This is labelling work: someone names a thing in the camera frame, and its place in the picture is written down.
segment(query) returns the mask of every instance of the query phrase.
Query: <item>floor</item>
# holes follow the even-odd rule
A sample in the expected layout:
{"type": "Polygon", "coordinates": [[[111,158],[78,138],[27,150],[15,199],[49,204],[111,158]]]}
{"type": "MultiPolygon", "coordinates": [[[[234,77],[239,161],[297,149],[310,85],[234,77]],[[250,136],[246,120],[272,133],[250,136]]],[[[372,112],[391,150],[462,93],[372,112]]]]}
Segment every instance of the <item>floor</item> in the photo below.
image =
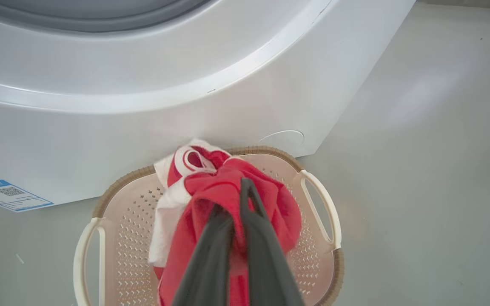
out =
{"type": "MultiPolygon", "coordinates": [[[[300,161],[342,222],[336,305],[490,305],[490,10],[414,6],[319,151],[300,161]]],[[[0,208],[0,306],[76,306],[72,258],[95,205],[0,208]]]]}

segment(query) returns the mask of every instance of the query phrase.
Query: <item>brown woven rim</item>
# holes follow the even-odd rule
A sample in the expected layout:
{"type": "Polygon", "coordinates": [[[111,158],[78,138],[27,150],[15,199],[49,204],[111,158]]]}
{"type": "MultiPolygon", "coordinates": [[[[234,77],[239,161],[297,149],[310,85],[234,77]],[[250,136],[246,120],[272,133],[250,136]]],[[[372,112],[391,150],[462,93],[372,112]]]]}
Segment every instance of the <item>brown woven rim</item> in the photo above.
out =
{"type": "MultiPolygon", "coordinates": [[[[296,172],[300,172],[304,169],[302,165],[291,155],[288,153],[275,149],[273,147],[236,147],[233,149],[229,149],[228,152],[231,155],[248,155],[248,154],[268,154],[280,157],[287,163],[291,164],[296,172]]],[[[114,182],[109,189],[105,191],[105,193],[101,196],[97,207],[94,209],[94,213],[92,214],[93,218],[103,218],[103,214],[105,213],[105,209],[109,202],[115,196],[121,188],[131,183],[132,181],[142,178],[144,176],[148,176],[150,174],[154,174],[154,166],[150,165],[145,168],[141,168],[139,170],[132,171],[122,178],[119,178],[116,182],[114,182]]],[[[344,273],[345,273],[345,265],[344,265],[344,254],[342,249],[333,250],[332,254],[334,255],[334,276],[332,277],[332,283],[328,291],[325,293],[325,296],[317,303],[317,306],[331,306],[340,290],[342,289],[344,273]]]]}

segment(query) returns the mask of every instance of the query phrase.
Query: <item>white basket handle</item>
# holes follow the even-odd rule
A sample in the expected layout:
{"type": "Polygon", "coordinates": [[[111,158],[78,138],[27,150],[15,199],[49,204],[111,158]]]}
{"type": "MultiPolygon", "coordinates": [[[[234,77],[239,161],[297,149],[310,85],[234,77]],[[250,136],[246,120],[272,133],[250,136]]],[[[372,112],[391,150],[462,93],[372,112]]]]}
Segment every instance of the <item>white basket handle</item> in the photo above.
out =
{"type": "Polygon", "coordinates": [[[305,192],[305,197],[307,198],[309,205],[311,206],[311,209],[315,213],[315,218],[317,219],[317,223],[319,223],[319,226],[321,228],[322,236],[325,238],[326,242],[330,244],[332,250],[341,248],[342,227],[340,225],[338,211],[336,211],[336,207],[334,206],[334,202],[332,201],[332,198],[328,194],[328,191],[323,186],[321,181],[319,181],[318,178],[315,178],[313,174],[307,172],[306,170],[302,170],[301,172],[299,172],[299,175],[301,177],[301,184],[302,184],[302,189],[305,192]],[[313,185],[315,190],[317,190],[317,193],[319,193],[319,195],[321,196],[322,202],[325,204],[325,208],[328,211],[328,217],[330,218],[330,223],[332,225],[332,239],[328,237],[328,234],[325,231],[325,227],[322,225],[321,219],[319,218],[319,214],[316,212],[315,205],[313,204],[313,200],[311,200],[309,191],[305,186],[305,180],[308,180],[313,185]]]}
{"type": "MultiPolygon", "coordinates": [[[[80,238],[78,240],[77,248],[75,250],[75,256],[73,261],[73,287],[75,292],[75,298],[77,300],[78,306],[91,306],[92,302],[90,301],[90,296],[88,295],[88,289],[86,287],[86,269],[84,268],[86,264],[86,255],[88,252],[88,246],[90,244],[90,240],[94,231],[101,227],[101,219],[100,218],[92,218],[90,223],[86,225],[82,234],[80,234],[80,238]]],[[[103,245],[103,241],[100,238],[100,245],[103,245]]],[[[100,254],[100,275],[104,275],[105,258],[102,254],[100,254]]],[[[103,301],[101,300],[103,295],[100,294],[100,305],[103,305],[103,301]]]]}

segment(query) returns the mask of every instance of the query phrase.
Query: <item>white washing machine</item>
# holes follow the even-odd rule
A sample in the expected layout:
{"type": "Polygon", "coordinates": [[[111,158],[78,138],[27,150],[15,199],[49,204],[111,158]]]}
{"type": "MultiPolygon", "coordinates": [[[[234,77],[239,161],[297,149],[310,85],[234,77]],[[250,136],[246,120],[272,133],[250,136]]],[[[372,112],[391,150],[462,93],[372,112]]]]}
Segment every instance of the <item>white washing machine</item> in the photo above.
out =
{"type": "Polygon", "coordinates": [[[413,3],[0,0],[0,182],[43,207],[193,137],[314,153],[413,3]]]}

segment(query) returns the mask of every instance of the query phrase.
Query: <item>beige plastic basket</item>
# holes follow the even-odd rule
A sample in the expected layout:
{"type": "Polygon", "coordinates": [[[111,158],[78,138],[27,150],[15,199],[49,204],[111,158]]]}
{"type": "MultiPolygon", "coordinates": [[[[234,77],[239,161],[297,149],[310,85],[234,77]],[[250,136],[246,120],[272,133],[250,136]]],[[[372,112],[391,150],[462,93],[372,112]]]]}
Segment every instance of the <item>beige plastic basket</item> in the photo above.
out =
{"type": "MultiPolygon", "coordinates": [[[[334,303],[344,276],[338,213],[324,186],[290,155],[271,147],[246,147],[229,151],[280,180],[296,198],[302,214],[297,246],[287,254],[288,264],[308,306],[334,303]],[[315,187],[329,213],[330,240],[305,180],[315,187]]],[[[85,259],[95,230],[100,233],[100,305],[156,305],[158,281],[147,263],[154,209],[164,190],[154,167],[129,173],[101,196],[92,221],[80,236],[74,256],[74,292],[79,306],[91,306],[85,286],[85,259]]]]}

